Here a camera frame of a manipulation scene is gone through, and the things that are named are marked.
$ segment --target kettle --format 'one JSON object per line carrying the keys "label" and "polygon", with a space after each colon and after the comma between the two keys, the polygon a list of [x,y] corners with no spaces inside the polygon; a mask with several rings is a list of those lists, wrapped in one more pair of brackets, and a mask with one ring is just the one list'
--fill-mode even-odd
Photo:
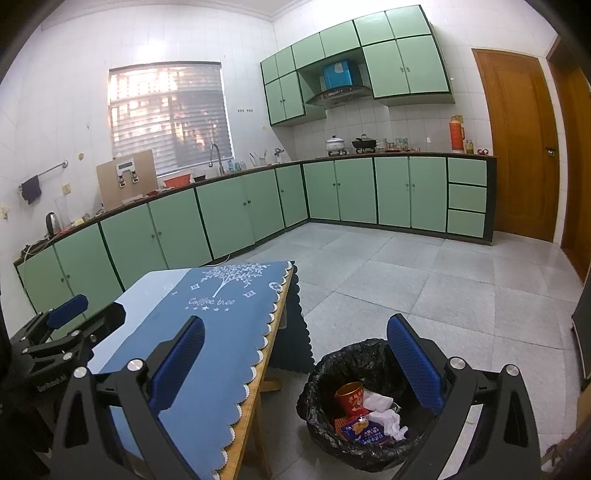
{"label": "kettle", "polygon": [[61,231],[60,220],[54,212],[49,212],[45,217],[45,225],[49,238],[55,237]]}

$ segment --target trash can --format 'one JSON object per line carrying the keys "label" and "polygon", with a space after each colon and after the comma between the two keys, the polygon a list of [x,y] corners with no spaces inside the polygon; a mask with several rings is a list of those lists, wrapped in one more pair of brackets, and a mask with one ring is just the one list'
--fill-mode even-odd
{"label": "trash can", "polygon": [[[401,407],[401,426],[406,439],[391,445],[348,443],[336,432],[333,421],[345,416],[335,392],[360,381],[373,392],[392,397]],[[388,342],[368,339],[325,355],[314,367],[297,402],[297,413],[305,420],[312,440],[326,453],[356,469],[380,472],[403,463],[418,445],[434,414],[422,407]]]}

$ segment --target white pot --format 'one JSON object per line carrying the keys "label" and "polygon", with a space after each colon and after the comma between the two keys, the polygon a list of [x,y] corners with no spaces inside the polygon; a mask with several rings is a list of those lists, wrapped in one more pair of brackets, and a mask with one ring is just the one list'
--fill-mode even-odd
{"label": "white pot", "polygon": [[329,138],[326,141],[327,152],[338,152],[345,149],[345,141],[342,138],[333,135],[333,138]]}

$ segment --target blue gripper pad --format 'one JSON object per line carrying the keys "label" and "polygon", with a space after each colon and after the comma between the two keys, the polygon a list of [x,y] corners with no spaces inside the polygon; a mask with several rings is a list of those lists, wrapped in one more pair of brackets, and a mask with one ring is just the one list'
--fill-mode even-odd
{"label": "blue gripper pad", "polygon": [[419,403],[439,415],[445,403],[441,393],[441,376],[396,315],[388,321],[387,337],[388,345]]}
{"label": "blue gripper pad", "polygon": [[155,416],[172,406],[204,343],[205,325],[195,317],[152,377],[148,407]]}
{"label": "blue gripper pad", "polygon": [[84,313],[87,308],[88,299],[84,295],[76,295],[73,299],[48,312],[45,325],[57,330],[81,313]]}

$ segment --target faucet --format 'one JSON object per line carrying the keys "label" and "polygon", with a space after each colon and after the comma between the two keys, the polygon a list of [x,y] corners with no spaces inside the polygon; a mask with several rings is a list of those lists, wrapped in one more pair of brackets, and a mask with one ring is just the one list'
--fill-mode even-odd
{"label": "faucet", "polygon": [[217,150],[217,161],[220,164],[220,175],[225,175],[225,172],[223,171],[222,157],[220,156],[220,149],[215,143],[212,143],[212,146],[209,149],[209,166],[213,167],[213,147],[216,147]]}

